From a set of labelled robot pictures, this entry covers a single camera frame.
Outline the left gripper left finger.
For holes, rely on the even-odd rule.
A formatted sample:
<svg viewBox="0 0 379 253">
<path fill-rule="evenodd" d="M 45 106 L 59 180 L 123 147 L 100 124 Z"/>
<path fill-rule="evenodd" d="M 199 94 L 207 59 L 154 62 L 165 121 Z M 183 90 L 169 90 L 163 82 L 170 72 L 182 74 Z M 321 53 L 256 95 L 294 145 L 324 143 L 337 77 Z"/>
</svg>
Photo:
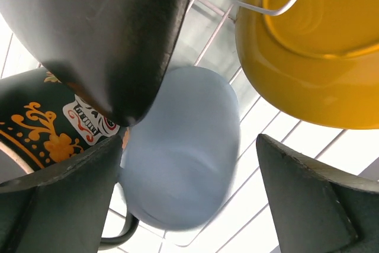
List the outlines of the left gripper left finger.
<svg viewBox="0 0 379 253">
<path fill-rule="evenodd" d="M 115 135 L 1 184 L 1 252 L 98 252 L 122 153 Z"/>
</svg>

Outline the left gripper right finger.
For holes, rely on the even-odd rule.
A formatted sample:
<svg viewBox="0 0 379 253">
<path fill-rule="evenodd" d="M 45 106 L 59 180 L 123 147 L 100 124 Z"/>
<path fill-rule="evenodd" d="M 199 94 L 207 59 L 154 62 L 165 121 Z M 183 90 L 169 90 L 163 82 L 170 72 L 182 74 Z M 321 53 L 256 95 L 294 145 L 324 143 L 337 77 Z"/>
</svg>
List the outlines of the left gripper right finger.
<svg viewBox="0 0 379 253">
<path fill-rule="evenodd" d="M 281 252 L 378 252 L 378 182 L 266 134 L 256 151 Z"/>
</svg>

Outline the light blue plastic cup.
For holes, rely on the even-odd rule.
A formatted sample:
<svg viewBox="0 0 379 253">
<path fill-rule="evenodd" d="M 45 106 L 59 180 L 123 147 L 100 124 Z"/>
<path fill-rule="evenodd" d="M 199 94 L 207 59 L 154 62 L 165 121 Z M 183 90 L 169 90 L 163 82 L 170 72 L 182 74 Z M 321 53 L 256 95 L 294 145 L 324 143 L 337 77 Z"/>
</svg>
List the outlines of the light blue plastic cup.
<svg viewBox="0 0 379 253">
<path fill-rule="evenodd" d="M 239 143 L 231 85 L 206 68 L 169 71 L 146 117 L 130 129 L 120 177 L 127 210 L 163 230 L 205 224 L 227 197 Z"/>
</svg>

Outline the red black lacquer cup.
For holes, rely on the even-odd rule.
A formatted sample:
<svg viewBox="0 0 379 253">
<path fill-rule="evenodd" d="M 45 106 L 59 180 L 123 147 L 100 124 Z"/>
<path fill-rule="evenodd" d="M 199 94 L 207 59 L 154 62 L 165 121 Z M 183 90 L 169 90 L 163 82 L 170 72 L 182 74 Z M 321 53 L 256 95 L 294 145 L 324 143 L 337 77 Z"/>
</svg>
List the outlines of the red black lacquer cup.
<svg viewBox="0 0 379 253">
<path fill-rule="evenodd" d="M 85 152 L 127 132 L 109 121 L 45 68 L 1 79 L 1 184 Z M 128 241 L 139 221 L 127 213 L 117 246 Z"/>
</svg>

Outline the black floral square plate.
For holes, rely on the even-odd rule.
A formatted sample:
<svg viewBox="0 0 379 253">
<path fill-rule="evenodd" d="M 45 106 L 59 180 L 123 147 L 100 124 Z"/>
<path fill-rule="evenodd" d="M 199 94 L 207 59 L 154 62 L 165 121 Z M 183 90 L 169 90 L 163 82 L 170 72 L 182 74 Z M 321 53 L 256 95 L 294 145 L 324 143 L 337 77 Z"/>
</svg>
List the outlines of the black floral square plate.
<svg viewBox="0 0 379 253">
<path fill-rule="evenodd" d="M 24 47 L 102 115 L 132 126 L 149 111 L 190 0 L 1 0 Z"/>
</svg>

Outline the yellow round plate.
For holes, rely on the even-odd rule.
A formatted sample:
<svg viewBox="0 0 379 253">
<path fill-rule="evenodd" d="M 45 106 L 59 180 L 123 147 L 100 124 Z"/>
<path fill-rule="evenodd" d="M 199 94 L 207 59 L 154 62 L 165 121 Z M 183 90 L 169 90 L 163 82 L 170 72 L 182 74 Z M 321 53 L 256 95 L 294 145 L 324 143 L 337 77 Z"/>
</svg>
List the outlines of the yellow round plate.
<svg viewBox="0 0 379 253">
<path fill-rule="evenodd" d="M 236 46 L 277 109 L 327 127 L 378 127 L 378 0 L 296 0 L 277 16 L 240 7 Z"/>
</svg>

